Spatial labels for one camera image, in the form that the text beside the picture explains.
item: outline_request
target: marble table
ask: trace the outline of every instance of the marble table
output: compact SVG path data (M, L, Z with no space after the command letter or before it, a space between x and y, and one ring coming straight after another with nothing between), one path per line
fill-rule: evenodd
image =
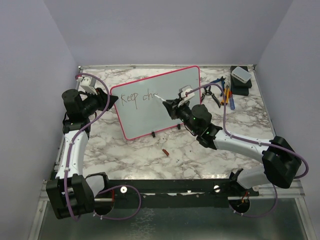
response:
M200 68L201 84L221 76L230 80L228 67ZM174 69L86 69L84 73L101 78L108 88L172 71ZM227 106L227 129L232 133L260 139L273 139L267 112L252 73L249 96L234 95L235 110ZM216 96L219 89L211 88ZM222 126L223 109L210 96L203 104L212 114L212 123ZM169 152L166 156L162 149ZM135 140L125 140L114 108L91 126L84 154L83 175L106 172L109 179L207 179L227 178L233 169L252 168L259 163L224 150L202 147L184 127L176 127Z

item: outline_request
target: white marker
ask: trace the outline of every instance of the white marker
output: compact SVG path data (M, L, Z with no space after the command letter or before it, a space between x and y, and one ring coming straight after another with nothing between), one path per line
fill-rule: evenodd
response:
M165 102L166 100L164 100L162 97L158 96L157 94L155 94L155 96L160 99L162 102Z

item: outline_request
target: pink whiteboard border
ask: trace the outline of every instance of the pink whiteboard border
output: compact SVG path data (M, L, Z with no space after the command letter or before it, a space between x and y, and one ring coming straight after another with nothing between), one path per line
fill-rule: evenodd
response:
M174 70L174 71L169 71L169 72L165 72L165 73L161 73L161 74L158 74L158 75L154 75L154 76L149 76L149 77L146 77L146 78L142 78L142 79L139 79L139 80L136 80L136 81L130 81L130 82L126 82L126 83L123 83L123 84L119 84L119 85L116 85L116 86L113 86L111 87L110 89L110 94L112 95L112 90L115 89L115 88L118 88L118 87L121 87L121 86L124 86L124 85L128 85L128 84L133 84L133 83L136 83L136 82L140 82L140 81L143 81L143 80L147 80L147 79L153 79L155 77L159 77L159 76L162 76L162 75L166 75L166 74L171 74L171 73L175 73L175 72L179 72L179 71L182 71L182 70L186 70L186 69L191 69L191 68L198 68L198 72L199 72L199 87L200 87L200 68L196 65L193 65L193 66L187 66L187 67L184 67L184 68L181 68L181 69L177 69L177 70ZM123 132L123 136L126 140L134 140L134 139L138 139L138 138L141 138L141 137L144 137L144 136L147 136L147 135L151 135L151 133L147 133L147 134L144 134L144 135L141 135L141 136L137 136L137 137L134 137L134 138L127 138L126 137L126 134L125 134L125 131L124 131L124 128L122 126L122 123L121 123L121 120L120 120L120 116L119 116L119 113L118 113L118 109L116 107L116 105L114 105L115 107L115 112L116 112L116 115L118 116L118 119L119 119L119 122L120 122L120 126L121 126L121 129L122 129L122 132ZM177 125L173 125L173 126L170 126L170 127L166 127L164 129L160 129L160 130L157 130L155 131L155 133L157 132L160 132L160 131L163 131L163 130L166 130L166 129L171 129L171 128L174 128L176 127Z

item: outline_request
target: wall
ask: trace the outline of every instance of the wall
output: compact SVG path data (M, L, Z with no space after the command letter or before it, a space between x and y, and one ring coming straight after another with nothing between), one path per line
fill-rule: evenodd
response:
M79 65L256 64L292 0L44 0Z
M320 239L320 2L294 0L257 65L275 131L306 158L302 184Z
M0 3L0 239L24 240L62 137L74 61L42 0Z

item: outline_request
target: whiteboard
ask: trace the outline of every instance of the whiteboard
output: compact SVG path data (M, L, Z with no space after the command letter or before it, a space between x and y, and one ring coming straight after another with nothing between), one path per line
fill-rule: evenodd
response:
M190 85L192 89L200 86L200 69L189 66L171 72L120 84L111 88L110 93L118 96L115 103L116 114L127 140L133 140L152 132L172 128L182 124L179 119L172 120L154 94L165 100L178 98L179 89ZM200 104L200 90L190 100L190 107Z

